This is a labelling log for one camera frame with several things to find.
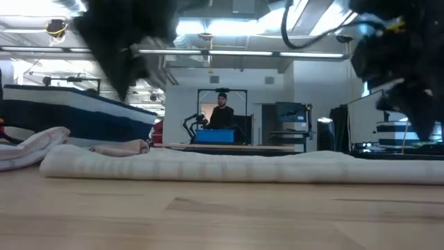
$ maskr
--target black shirt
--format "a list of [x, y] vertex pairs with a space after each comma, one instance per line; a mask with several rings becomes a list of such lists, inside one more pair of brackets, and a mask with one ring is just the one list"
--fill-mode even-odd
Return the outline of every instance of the black shirt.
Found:
[[234, 110], [228, 106], [225, 108], [215, 107], [210, 118], [208, 128], [229, 129], [234, 125]]

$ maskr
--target black cable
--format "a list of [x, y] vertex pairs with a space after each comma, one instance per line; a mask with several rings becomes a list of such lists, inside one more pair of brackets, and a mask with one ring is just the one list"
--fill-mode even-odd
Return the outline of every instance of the black cable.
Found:
[[327, 37], [328, 34], [333, 33], [335, 31], [338, 31], [342, 28], [346, 28], [346, 27], [352, 27], [352, 26], [358, 26], [358, 25], [368, 25], [373, 27], [376, 30], [379, 31], [385, 31], [386, 28], [382, 23], [379, 22], [374, 22], [374, 21], [356, 21], [356, 22], [350, 22], [349, 24], [342, 24], [340, 26], [337, 26], [336, 28], [332, 28], [320, 35], [317, 35], [315, 38], [313, 38], [312, 40], [302, 44], [302, 45], [294, 45], [293, 43], [290, 42], [289, 39], [289, 35], [287, 33], [287, 18], [289, 15], [289, 11], [290, 11], [290, 7], [293, 4], [293, 0], [287, 0], [286, 4], [285, 4], [285, 11], [284, 14], [282, 16], [282, 23], [281, 23], [281, 27], [280, 27], [280, 32], [282, 34], [282, 39], [284, 40], [285, 45], [290, 48], [290, 49], [305, 49], [307, 47], [310, 47], [311, 45], [321, 41], [322, 39], [324, 39], [325, 37]]

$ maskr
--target folded towel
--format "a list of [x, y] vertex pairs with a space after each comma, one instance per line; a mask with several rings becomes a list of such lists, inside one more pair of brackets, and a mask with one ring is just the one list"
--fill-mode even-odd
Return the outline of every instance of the folded towel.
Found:
[[149, 154], [116, 158], [60, 145], [42, 161], [40, 173], [156, 181], [444, 185], [442, 161], [362, 160], [326, 151], [267, 158], [152, 149]]
[[98, 145], [89, 150], [106, 156], [126, 157], [148, 153], [149, 146], [143, 140], [132, 140], [116, 144]]
[[50, 128], [32, 135], [17, 146], [0, 144], [0, 171], [19, 169], [37, 163], [55, 146], [66, 141], [69, 130]]

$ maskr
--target white wall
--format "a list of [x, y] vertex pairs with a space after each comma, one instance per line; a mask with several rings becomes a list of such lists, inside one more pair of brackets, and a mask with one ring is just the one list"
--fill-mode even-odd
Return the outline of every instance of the white wall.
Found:
[[[246, 88], [248, 93], [248, 114], [254, 114], [254, 141], [259, 142], [257, 132], [262, 126], [262, 109], [258, 103], [275, 103], [276, 101], [295, 101], [313, 105], [313, 131], [317, 131], [317, 119], [328, 116], [332, 108], [347, 104], [361, 96], [363, 85], [358, 79], [349, 61], [344, 62], [309, 62], [295, 61], [285, 72], [277, 75], [274, 69], [245, 70], [216, 69], [221, 75], [221, 83], [209, 84], [208, 73], [204, 69], [196, 71], [175, 71], [175, 77], [181, 86], [167, 86], [166, 115], [164, 123], [164, 142], [182, 143], [188, 140], [187, 134], [180, 128], [184, 118], [196, 112], [197, 89], [205, 88]], [[264, 85], [263, 77], [276, 76], [275, 85]], [[216, 93], [208, 94], [203, 103], [216, 101]], [[245, 111], [243, 99], [230, 93], [228, 105], [237, 115]], [[316, 138], [307, 143], [308, 151], [316, 150]]]
[[[192, 88], [247, 88], [249, 90], [282, 89], [282, 77], [277, 69], [170, 69], [181, 86]], [[219, 76], [219, 84], [210, 84], [210, 76]], [[265, 85], [265, 77], [275, 78], [274, 85]]]
[[[185, 86], [167, 86], [164, 118], [165, 144], [185, 143], [189, 137], [181, 129], [183, 120], [196, 113], [197, 88]], [[244, 95], [242, 98], [234, 92], [228, 94], [228, 105], [234, 109], [236, 115], [245, 115]], [[255, 128], [262, 125], [262, 109], [254, 109], [255, 103], [275, 103], [282, 98], [282, 90], [248, 90], [248, 115], [254, 114]], [[217, 100], [217, 93], [209, 92], [201, 99], [203, 103], [212, 103]]]

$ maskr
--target wire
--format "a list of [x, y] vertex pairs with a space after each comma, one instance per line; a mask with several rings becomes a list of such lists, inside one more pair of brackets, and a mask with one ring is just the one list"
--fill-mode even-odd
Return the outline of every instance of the wire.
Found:
[[404, 132], [404, 139], [402, 139], [402, 149], [401, 149], [401, 154], [404, 154], [404, 148], [405, 148], [405, 137], [407, 136], [407, 131], [409, 130], [409, 121], [406, 122], [405, 125], [405, 132]]
[[317, 35], [315, 38], [313, 38], [312, 40], [310, 40], [302, 45], [294, 45], [290, 42], [290, 39], [289, 39], [289, 36], [287, 33], [287, 17], [289, 15], [290, 7], [292, 4], [293, 4], [293, 0], [287, 0], [287, 2], [285, 4], [285, 11], [282, 16], [282, 23], [281, 23], [281, 28], [280, 28], [280, 31], [282, 34], [282, 39], [284, 40], [285, 45], [290, 49], [305, 49], [305, 48], [310, 47], [311, 45], [321, 41], [322, 39], [326, 38], [328, 34], [338, 31], [342, 28], [351, 27], [351, 26], [368, 25], [368, 26], [372, 26], [376, 30], [380, 30], [380, 31], [386, 30], [385, 26], [379, 22], [357, 21], [357, 22], [351, 22], [349, 24], [342, 24], [340, 26], [337, 26], [336, 28], [332, 28], [328, 31], [325, 31], [322, 34]]

